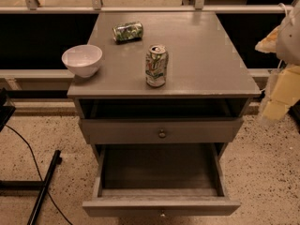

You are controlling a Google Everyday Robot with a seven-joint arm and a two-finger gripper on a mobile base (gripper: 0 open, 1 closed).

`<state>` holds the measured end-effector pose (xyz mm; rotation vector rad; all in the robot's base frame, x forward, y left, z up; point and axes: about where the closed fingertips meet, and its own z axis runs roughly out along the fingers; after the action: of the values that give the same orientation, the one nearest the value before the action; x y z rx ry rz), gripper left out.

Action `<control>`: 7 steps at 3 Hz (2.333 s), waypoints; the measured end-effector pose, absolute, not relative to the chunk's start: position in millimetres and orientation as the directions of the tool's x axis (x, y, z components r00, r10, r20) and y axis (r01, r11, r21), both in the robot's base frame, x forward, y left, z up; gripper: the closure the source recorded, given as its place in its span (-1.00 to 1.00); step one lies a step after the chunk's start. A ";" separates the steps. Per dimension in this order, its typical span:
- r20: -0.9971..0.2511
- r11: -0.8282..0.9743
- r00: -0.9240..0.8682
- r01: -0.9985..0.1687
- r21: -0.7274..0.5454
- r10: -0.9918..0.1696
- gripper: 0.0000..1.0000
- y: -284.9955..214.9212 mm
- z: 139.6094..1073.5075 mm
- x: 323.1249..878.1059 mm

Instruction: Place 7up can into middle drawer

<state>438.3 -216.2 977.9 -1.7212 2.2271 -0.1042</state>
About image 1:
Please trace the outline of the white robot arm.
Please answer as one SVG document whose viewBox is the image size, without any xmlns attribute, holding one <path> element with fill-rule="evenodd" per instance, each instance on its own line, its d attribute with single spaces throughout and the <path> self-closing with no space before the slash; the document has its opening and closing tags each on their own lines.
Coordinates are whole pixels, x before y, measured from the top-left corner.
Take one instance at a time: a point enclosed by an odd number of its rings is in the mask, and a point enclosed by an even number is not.
<svg viewBox="0 0 300 225">
<path fill-rule="evenodd" d="M 280 121 L 289 109 L 300 100 L 300 6 L 285 11 L 281 24 L 259 41 L 255 50 L 274 53 L 286 67 L 278 67 L 268 78 L 265 97 L 259 109 L 264 124 Z"/>
</svg>

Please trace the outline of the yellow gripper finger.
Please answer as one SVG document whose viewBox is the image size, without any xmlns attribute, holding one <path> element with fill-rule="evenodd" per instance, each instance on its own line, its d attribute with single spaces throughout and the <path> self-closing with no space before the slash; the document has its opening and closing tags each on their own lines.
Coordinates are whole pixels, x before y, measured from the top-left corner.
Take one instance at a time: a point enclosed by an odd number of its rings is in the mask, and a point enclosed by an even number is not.
<svg viewBox="0 0 300 225">
<path fill-rule="evenodd" d="M 300 66 L 289 64 L 270 76 L 262 102 L 262 118 L 279 121 L 299 100 Z"/>
<path fill-rule="evenodd" d="M 278 27 L 274 28 L 264 39 L 259 41 L 255 50 L 261 53 L 275 53 L 278 40 Z"/>
</svg>

